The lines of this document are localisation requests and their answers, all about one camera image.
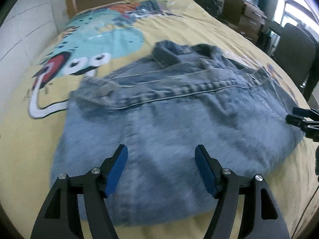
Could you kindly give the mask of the dark green chair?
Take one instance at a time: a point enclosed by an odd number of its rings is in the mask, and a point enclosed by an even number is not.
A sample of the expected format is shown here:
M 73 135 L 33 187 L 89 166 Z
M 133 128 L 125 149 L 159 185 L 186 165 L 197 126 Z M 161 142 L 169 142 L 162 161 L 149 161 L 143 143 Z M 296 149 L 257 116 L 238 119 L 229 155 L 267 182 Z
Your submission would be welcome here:
M 315 56 L 316 47 L 309 35 L 287 23 L 272 57 L 296 86 L 300 87 L 307 79 Z

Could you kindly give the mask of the yellow printed bed cover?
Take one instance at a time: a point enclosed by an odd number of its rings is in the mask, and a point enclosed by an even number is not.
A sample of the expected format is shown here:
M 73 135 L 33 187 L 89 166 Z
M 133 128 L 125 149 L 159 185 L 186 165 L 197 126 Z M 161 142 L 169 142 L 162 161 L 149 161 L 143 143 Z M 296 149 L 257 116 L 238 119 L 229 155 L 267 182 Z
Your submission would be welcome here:
M 307 106 L 288 75 L 251 42 L 209 16 L 192 0 L 160 1 L 173 16 L 151 16 L 134 23 L 144 35 L 144 44 L 139 50 L 103 65 L 97 70 L 99 76 L 148 55 L 160 40 L 187 45 L 207 43 L 218 46 L 226 57 L 250 68 L 270 67 L 272 75 L 298 104 Z M 65 100 L 81 80 L 73 75 L 59 77 L 36 90 L 33 83 L 39 69 L 39 62 L 28 67 L 1 124 L 1 205 L 23 238 L 31 236 L 38 211 L 49 191 L 53 152 L 66 116 L 61 111 L 43 119 L 33 119 L 29 116 L 29 104 L 38 99 L 40 106 L 48 108 L 50 103 Z M 292 155 L 267 177 L 293 238 L 304 238 L 318 218 L 316 147 L 316 143 L 303 139 Z

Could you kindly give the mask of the black backpack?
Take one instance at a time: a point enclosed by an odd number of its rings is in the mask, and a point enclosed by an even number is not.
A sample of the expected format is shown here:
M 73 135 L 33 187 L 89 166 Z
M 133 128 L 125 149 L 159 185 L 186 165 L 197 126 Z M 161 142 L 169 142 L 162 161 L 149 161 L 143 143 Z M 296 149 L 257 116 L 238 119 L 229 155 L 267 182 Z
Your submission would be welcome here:
M 221 14 L 217 0 L 194 0 L 201 6 L 210 16 L 218 18 Z

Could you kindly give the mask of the wooden drawer cabinet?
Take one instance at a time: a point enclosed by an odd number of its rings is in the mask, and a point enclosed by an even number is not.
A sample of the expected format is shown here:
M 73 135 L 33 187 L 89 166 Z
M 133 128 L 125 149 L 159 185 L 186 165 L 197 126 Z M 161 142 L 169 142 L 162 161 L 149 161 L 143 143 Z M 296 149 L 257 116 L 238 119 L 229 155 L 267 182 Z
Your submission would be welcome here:
M 224 0 L 222 19 L 244 38 L 255 44 L 267 17 L 258 7 L 244 0 Z

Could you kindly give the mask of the black garment on chair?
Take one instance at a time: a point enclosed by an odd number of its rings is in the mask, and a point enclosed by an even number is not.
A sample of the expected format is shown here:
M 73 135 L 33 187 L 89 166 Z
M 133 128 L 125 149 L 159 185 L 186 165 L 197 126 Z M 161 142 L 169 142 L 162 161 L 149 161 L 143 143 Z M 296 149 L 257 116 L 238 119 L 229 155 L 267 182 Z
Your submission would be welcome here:
M 315 58 L 312 62 L 310 71 L 309 71 L 309 75 L 308 75 L 308 79 L 306 81 L 306 85 L 303 91 L 303 96 L 305 98 L 306 101 L 309 100 L 314 88 L 316 87 L 317 83 L 318 83 L 318 41 L 315 39 L 315 37 L 306 29 L 306 28 L 302 28 L 302 30 L 309 36 L 309 38 L 312 40 L 315 49 L 316 49 L 316 53 L 315 53 Z

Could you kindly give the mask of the white wardrobe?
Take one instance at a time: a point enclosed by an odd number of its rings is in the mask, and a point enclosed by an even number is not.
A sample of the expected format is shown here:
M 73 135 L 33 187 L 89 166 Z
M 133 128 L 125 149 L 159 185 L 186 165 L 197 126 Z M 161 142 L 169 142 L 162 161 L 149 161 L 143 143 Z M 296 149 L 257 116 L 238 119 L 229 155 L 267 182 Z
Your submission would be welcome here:
M 50 0 L 18 0 L 1 26 L 1 96 L 57 36 Z

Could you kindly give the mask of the blue denim jacket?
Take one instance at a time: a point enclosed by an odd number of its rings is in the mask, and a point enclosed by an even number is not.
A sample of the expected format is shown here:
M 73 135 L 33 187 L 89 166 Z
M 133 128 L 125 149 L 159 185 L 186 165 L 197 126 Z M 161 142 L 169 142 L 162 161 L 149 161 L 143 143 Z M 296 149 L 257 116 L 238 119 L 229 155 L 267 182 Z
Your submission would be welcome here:
M 248 68 L 208 44 L 158 42 L 149 56 L 86 77 L 70 93 L 51 177 L 82 175 L 124 144 L 128 160 L 106 202 L 114 225 L 201 214 L 216 201 L 195 147 L 238 175 L 269 173 L 303 138 L 286 123 L 295 106 L 265 68 Z

